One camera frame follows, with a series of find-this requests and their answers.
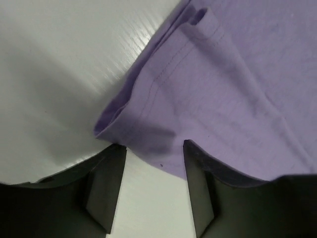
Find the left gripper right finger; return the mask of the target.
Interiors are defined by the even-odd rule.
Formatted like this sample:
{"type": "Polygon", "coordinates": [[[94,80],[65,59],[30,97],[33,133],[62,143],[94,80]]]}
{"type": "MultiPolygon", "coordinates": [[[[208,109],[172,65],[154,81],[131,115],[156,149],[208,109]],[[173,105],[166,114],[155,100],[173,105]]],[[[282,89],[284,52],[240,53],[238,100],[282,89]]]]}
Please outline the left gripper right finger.
{"type": "Polygon", "coordinates": [[[192,140],[184,141],[183,157],[197,237],[206,237],[208,229],[221,214],[216,180],[238,188],[251,188],[267,183],[225,165],[192,140]]]}

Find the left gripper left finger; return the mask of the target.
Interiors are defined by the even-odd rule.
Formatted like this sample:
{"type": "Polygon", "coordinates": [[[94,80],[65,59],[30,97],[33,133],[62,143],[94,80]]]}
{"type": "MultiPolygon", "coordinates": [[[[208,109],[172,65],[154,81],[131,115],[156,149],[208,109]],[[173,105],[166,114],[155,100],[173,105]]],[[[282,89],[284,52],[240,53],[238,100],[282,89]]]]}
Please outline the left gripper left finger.
{"type": "Polygon", "coordinates": [[[105,234],[110,234],[125,168],[127,149],[113,144],[95,156],[59,173],[45,177],[37,184],[73,191],[66,196],[105,234]]]}

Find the purple t shirt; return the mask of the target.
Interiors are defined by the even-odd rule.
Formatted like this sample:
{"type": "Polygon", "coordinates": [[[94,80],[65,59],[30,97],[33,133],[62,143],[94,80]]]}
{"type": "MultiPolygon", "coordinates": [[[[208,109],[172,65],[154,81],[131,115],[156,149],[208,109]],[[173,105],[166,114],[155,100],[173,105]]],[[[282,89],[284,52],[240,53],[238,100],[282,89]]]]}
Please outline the purple t shirt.
{"type": "Polygon", "coordinates": [[[204,169],[245,186],[317,171],[317,3],[186,0],[129,70],[94,135],[185,178],[204,169]]]}

